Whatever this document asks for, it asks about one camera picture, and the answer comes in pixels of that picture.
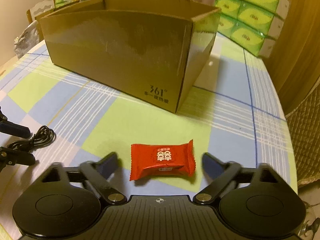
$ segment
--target red snack package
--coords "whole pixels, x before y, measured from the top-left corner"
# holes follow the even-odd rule
[[[188,175],[196,169],[193,140],[181,145],[131,145],[130,180],[148,175]]]

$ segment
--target white wall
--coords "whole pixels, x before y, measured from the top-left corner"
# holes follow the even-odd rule
[[[12,58],[13,41],[28,26],[26,11],[43,0],[0,0],[0,66]]]

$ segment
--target ribbed black surface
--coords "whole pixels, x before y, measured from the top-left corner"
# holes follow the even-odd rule
[[[132,196],[127,204],[107,208],[93,227],[69,239],[245,240],[248,238],[230,231],[219,221],[210,207],[194,205],[187,196]],[[298,239],[296,236],[288,238],[288,240]],[[31,238],[23,237],[21,240],[31,240]]]

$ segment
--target plaid tablecloth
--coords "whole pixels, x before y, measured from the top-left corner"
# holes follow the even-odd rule
[[[208,185],[203,152],[245,167],[272,167],[297,190],[287,123],[261,59],[217,35],[208,64],[177,114],[55,66],[41,42],[1,76],[0,105],[9,121],[36,132],[47,125],[57,139],[34,152],[37,165],[7,166],[0,173],[0,239],[18,239],[12,206],[52,162],[65,166],[97,161],[116,151],[122,168],[111,184],[122,193],[192,198]],[[17,138],[0,134],[8,145]],[[194,140],[196,174],[129,181],[130,145],[182,144]]]

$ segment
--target stack of tissue boxes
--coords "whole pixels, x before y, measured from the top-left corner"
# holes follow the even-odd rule
[[[218,32],[255,56],[269,57],[290,3],[288,0],[215,0],[222,14]]]

